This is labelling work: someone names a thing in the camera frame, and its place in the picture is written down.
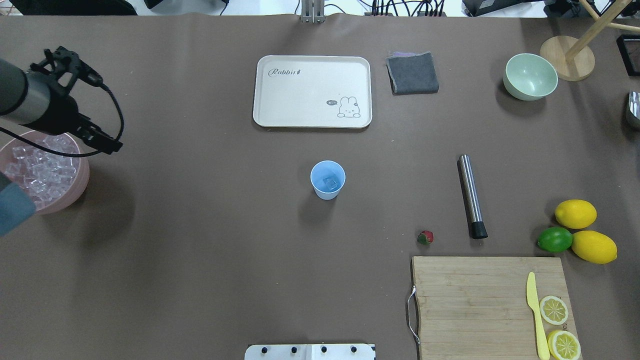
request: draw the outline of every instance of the cutting board handle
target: cutting board handle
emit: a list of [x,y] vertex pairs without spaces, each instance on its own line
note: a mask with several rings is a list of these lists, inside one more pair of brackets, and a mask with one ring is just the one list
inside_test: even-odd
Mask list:
[[406,323],[407,325],[409,325],[409,330],[411,330],[411,333],[415,338],[416,344],[420,345],[420,338],[418,337],[418,334],[416,334],[415,331],[413,331],[413,327],[411,327],[411,318],[409,316],[409,302],[411,302],[412,297],[415,299],[415,285],[413,285],[413,288],[411,289],[411,294],[409,294],[409,297],[406,299]]

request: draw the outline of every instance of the round wooden disc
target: round wooden disc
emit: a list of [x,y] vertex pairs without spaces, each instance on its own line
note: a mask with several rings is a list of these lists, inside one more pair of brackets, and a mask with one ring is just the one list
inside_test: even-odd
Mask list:
[[596,66],[596,58],[588,46],[585,46],[584,49],[573,58],[573,61],[569,63],[566,61],[564,54],[566,54],[577,41],[578,39],[573,37],[552,37],[545,41],[540,48],[540,56],[547,59],[547,61],[556,68],[558,77],[563,80],[582,80],[589,76]]

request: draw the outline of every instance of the wooden cutting board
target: wooden cutting board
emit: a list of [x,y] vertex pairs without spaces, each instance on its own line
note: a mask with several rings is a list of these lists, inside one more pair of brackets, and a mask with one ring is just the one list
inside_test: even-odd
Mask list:
[[[529,272],[538,299],[564,300],[566,330],[578,336],[559,258],[415,256],[412,266],[422,360],[538,359]],[[563,329],[543,323],[546,335]]]

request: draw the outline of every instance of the yellow knife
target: yellow knife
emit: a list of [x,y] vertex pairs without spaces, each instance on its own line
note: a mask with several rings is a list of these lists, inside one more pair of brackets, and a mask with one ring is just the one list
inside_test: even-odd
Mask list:
[[545,328],[542,327],[540,304],[538,303],[538,289],[536,289],[536,274],[530,272],[527,278],[527,304],[533,310],[533,318],[536,321],[536,344],[538,345],[538,357],[540,360],[549,360],[549,347]]

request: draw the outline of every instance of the lemon slice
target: lemon slice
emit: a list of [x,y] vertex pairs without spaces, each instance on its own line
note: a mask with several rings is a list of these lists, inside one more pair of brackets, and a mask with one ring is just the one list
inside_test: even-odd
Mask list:
[[578,360],[580,358],[578,338],[568,331],[552,331],[547,343],[551,355],[558,360]]
[[546,322],[562,325],[569,318],[569,309],[562,299],[549,295],[540,300],[540,314]]

